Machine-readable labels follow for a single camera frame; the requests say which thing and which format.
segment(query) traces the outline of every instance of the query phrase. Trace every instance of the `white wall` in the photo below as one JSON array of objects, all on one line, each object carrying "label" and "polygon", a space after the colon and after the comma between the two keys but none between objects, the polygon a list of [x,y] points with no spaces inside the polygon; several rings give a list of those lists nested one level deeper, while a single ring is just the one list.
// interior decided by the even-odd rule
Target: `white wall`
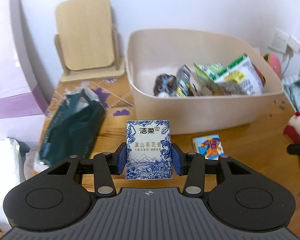
[{"label": "white wall", "polygon": [[[47,99],[62,73],[53,44],[54,10],[62,1],[22,0],[29,58]],[[300,0],[111,0],[111,4],[122,44],[134,30],[150,27],[226,33],[260,47],[262,53],[269,51],[275,28],[300,41]],[[291,60],[287,74],[299,68],[300,55]]]}]

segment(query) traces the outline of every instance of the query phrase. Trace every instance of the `white and blue tissue packet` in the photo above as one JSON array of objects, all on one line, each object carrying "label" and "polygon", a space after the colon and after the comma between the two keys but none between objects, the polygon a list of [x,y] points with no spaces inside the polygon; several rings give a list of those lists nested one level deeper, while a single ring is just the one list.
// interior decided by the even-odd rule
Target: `white and blue tissue packet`
[{"label": "white and blue tissue packet", "polygon": [[126,179],[171,179],[169,121],[127,121]]}]

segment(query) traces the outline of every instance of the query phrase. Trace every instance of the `floral pattern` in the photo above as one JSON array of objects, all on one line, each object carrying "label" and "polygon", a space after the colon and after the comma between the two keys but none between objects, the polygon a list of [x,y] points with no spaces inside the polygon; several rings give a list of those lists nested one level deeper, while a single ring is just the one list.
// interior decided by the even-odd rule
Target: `floral pattern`
[{"label": "floral pattern", "polygon": [[[132,151],[130,144],[134,143],[136,138],[135,125],[145,127],[150,124],[163,126],[161,134],[166,134],[165,139],[161,140],[160,157],[144,157],[141,160],[129,158]],[[171,138],[168,121],[128,121],[127,122],[127,162],[126,162],[127,179],[170,179],[172,178],[172,159],[171,159]]]}]

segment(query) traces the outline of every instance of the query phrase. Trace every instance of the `purple stripe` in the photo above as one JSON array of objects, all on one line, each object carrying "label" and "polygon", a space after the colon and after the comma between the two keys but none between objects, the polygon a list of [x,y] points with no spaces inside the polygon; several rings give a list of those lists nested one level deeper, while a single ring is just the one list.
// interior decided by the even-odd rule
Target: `purple stripe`
[{"label": "purple stripe", "polygon": [[32,93],[0,98],[0,119],[44,114],[47,103],[37,87]]}]

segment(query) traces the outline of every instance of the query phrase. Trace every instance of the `colorful cartoon box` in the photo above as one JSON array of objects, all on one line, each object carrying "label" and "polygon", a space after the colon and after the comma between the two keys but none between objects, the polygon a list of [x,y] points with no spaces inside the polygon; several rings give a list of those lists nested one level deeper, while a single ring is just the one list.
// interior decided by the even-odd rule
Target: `colorful cartoon box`
[{"label": "colorful cartoon box", "polygon": [[126,178],[172,178],[168,121],[127,121]]},{"label": "colorful cartoon box", "polygon": [[193,138],[192,142],[194,151],[204,155],[206,159],[218,159],[224,154],[218,134]]}]

